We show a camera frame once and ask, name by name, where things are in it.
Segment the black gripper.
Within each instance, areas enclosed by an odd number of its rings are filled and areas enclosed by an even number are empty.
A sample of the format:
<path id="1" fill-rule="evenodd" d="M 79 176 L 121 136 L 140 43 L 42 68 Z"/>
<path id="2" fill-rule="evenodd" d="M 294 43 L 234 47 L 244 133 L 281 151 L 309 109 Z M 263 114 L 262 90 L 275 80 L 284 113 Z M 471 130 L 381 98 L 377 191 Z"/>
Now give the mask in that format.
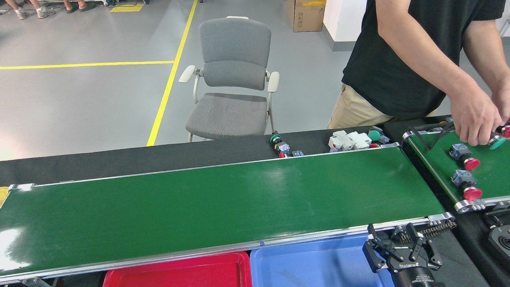
<path id="1" fill-rule="evenodd" d="M 363 253 L 373 273 L 379 272 L 387 263 L 390 276 L 396 287 L 438 287 L 432 269 L 443 266 L 433 237 L 441 233 L 439 226 L 417 231 L 412 223 L 397 226 L 393 245 L 390 240 L 377 236 L 373 224 L 368 224 L 369 236 L 363 245 Z"/>

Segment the person's right hand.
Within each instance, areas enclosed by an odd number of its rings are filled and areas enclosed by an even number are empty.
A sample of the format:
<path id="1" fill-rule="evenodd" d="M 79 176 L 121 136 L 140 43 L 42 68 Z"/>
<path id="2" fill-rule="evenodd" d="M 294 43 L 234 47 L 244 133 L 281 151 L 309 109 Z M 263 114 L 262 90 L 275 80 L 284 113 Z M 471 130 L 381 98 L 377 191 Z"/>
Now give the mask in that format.
<path id="1" fill-rule="evenodd" d="M 495 104 L 477 84 L 449 96 L 457 135 L 471 146 L 487 145 L 490 135 L 503 125 Z"/>

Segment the person's left hand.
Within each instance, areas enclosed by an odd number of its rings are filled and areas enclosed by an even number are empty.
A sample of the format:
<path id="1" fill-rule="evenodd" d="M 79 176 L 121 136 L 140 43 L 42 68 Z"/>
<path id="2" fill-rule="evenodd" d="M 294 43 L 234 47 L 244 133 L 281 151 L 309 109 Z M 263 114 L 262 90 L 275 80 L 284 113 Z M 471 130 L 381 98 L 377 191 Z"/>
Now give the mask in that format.
<path id="1" fill-rule="evenodd" d="M 492 102 L 505 124 L 510 120 L 510 82 L 504 81 L 492 91 Z"/>

